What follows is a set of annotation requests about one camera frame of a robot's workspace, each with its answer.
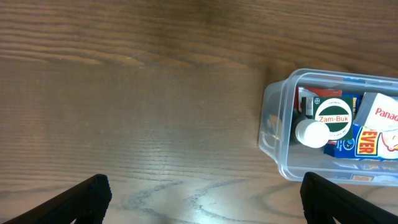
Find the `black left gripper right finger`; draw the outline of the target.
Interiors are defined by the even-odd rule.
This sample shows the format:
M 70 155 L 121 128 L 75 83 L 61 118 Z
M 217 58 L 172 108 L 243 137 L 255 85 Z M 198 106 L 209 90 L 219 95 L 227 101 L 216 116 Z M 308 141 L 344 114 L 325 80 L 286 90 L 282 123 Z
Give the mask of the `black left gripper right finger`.
M 308 224 L 395 224 L 394 215 L 314 172 L 304 175 L 300 196 Z

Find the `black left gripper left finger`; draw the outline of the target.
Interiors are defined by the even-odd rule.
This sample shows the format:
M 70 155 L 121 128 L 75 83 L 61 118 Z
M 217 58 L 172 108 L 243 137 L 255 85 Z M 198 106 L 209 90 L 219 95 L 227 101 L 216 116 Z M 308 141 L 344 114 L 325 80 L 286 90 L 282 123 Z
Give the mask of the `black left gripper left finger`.
M 6 224 L 102 224 L 111 199 L 107 176 L 96 174 Z

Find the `dark Woods syrup bottle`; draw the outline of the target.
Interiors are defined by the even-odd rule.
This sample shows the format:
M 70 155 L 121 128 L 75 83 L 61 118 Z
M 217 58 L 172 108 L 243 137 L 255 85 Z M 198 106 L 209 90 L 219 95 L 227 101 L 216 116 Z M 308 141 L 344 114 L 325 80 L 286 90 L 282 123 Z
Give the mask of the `dark Woods syrup bottle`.
M 307 118 L 304 114 L 296 112 L 292 118 L 290 139 L 295 144 L 320 148 L 329 141 L 330 130 L 325 123 Z

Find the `blue Kool Fever box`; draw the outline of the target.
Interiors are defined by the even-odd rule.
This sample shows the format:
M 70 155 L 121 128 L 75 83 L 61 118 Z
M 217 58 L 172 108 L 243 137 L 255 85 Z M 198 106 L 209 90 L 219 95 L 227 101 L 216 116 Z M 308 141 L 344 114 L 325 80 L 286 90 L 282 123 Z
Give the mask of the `blue Kool Fever box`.
M 376 131 L 353 123 L 353 138 L 327 144 L 324 153 L 339 159 L 397 160 L 397 130 Z

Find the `green Zam-Buk box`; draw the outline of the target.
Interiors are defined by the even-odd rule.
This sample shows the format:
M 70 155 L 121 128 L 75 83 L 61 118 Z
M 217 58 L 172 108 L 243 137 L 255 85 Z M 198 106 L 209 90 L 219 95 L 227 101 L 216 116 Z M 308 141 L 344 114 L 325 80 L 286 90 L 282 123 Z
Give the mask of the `green Zam-Buk box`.
M 325 123 L 330 130 L 329 141 L 353 137 L 354 98 L 352 96 L 302 97 L 302 113 Z

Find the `white Panadol box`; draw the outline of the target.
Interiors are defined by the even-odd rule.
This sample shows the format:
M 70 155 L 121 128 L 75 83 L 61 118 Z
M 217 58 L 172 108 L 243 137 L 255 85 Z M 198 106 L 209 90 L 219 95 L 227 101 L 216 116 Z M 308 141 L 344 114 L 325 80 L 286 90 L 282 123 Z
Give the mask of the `white Panadol box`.
M 397 130 L 397 97 L 366 92 L 353 123 L 380 132 Z

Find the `red Panadol ActiFast box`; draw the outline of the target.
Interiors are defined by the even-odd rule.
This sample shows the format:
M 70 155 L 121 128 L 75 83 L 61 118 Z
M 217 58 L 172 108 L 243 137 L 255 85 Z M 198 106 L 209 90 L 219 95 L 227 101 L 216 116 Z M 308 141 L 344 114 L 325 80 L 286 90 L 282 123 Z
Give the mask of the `red Panadol ActiFast box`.
M 295 91 L 294 109 L 302 111 L 302 98 L 311 96 L 342 96 L 341 90 L 330 90 L 310 86 L 298 86 Z

